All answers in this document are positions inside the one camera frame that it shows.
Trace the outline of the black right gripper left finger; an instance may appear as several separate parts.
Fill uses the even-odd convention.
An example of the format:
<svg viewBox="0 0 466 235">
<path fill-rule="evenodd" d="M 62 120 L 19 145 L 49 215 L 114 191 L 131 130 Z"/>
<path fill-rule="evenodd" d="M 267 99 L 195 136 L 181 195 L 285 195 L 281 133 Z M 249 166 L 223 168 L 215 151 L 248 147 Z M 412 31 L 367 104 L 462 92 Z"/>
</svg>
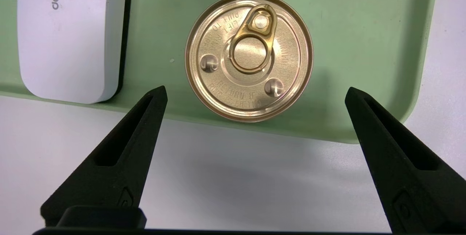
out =
<svg viewBox="0 0 466 235">
<path fill-rule="evenodd" d="M 139 208 L 168 102 L 148 91 L 40 207 L 47 228 L 143 229 Z"/>
</svg>

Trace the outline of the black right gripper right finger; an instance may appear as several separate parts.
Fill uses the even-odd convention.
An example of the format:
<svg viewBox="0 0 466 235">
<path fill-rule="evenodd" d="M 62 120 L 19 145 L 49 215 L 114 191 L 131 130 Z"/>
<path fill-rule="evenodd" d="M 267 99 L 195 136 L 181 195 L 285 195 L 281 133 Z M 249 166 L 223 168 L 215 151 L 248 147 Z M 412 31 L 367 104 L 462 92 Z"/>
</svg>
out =
<svg viewBox="0 0 466 235">
<path fill-rule="evenodd" d="M 465 179 L 366 92 L 345 105 L 392 232 L 465 233 Z"/>
</svg>

